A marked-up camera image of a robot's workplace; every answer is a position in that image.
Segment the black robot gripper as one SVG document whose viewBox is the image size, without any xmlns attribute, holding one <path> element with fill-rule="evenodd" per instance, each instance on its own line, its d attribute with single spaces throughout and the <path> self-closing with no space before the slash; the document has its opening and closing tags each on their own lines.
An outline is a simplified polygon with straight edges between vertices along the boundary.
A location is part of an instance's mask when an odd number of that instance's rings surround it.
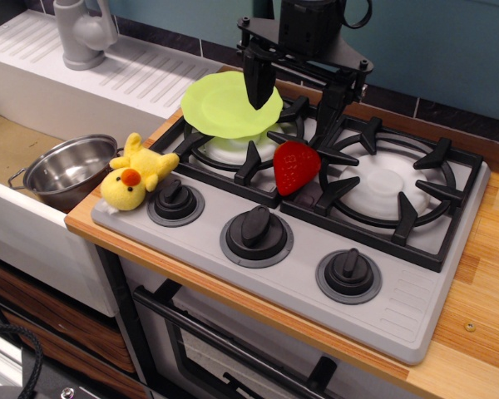
<svg viewBox="0 0 499 399">
<path fill-rule="evenodd" d="M 373 63 L 342 38 L 342 29 L 360 29 L 373 15 L 367 2 L 357 22 L 345 17 L 345 1 L 282 1 L 279 17 L 241 17 L 243 74 L 249 103 L 261 109 L 274 90 L 277 66 L 315 81 L 329 81 L 334 73 L 344 72 L 364 78 Z M 321 92 L 311 95 L 316 128 L 309 145 L 318 148 L 333 130 L 345 108 L 360 102 L 363 79 L 339 79 L 326 83 Z"/>
</svg>

